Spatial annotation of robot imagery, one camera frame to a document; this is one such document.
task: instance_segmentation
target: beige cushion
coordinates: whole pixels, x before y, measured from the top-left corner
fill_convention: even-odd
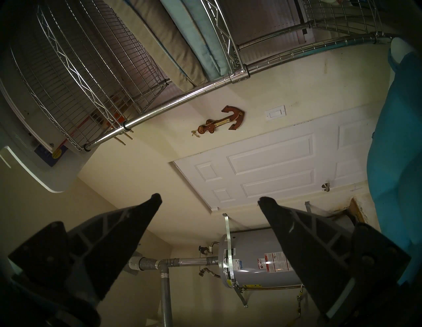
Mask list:
[[[180,71],[179,67],[174,65],[128,4],[122,0],[104,1],[145,47],[157,65],[181,90],[189,91],[195,86],[207,82],[198,59],[160,1],[132,0],[132,4],[188,78]]]

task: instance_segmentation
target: door knob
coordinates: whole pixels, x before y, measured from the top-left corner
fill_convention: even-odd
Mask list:
[[[324,183],[321,187],[326,192],[329,192],[330,191],[330,183],[329,182]]]

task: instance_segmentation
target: wire shelving unit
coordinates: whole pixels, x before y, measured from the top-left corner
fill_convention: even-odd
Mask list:
[[[153,108],[151,104],[171,81],[102,0],[49,0],[38,5],[34,19],[11,44],[16,67],[56,128],[78,150],[89,151],[158,114],[260,71],[338,47],[391,39],[383,32],[376,0],[285,0],[287,8],[302,16],[300,22],[242,44],[232,37],[242,26],[224,14],[235,11],[239,2],[198,1],[214,27],[230,73]],[[329,31],[331,38],[247,65],[242,61],[245,49],[312,29]]]

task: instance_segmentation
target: teal cushion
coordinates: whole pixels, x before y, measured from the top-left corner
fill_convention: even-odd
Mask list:
[[[422,262],[422,63],[409,53],[392,68],[395,79],[373,135],[367,173],[381,232],[412,257],[403,283],[413,280]]]
[[[180,33],[198,58],[208,80],[229,71],[214,28],[200,1],[161,0]]]

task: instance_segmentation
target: yellow label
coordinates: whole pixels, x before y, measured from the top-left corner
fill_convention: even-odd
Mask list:
[[[216,124],[214,124],[214,125],[215,125],[215,127],[218,127],[218,126],[220,126],[220,125],[223,125],[223,124],[225,124],[225,123],[228,123],[229,121],[230,121],[230,118],[227,118],[227,119],[223,120],[222,122],[216,123]]]
[[[256,288],[262,287],[262,285],[261,284],[248,284],[248,285],[243,285],[243,287],[247,288],[247,289],[256,289]]]
[[[53,157],[53,159],[57,159],[57,158],[60,158],[61,155],[62,155],[62,149],[58,148],[56,151],[53,152],[51,156]]]

